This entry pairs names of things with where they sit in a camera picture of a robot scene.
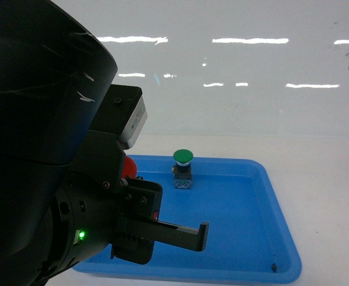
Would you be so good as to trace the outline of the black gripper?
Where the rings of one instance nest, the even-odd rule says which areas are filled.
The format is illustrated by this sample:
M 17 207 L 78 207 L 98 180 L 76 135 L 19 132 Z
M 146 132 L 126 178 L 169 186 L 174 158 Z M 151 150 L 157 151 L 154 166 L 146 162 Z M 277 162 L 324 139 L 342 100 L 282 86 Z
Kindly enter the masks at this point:
M 111 246 L 111 257 L 148 263 L 154 240 L 201 252 L 209 223 L 198 229 L 157 222 L 162 187 L 122 179 L 126 155 L 115 135 L 90 130 L 51 203 L 53 265 L 76 265 Z M 153 239 L 144 232 L 152 227 Z

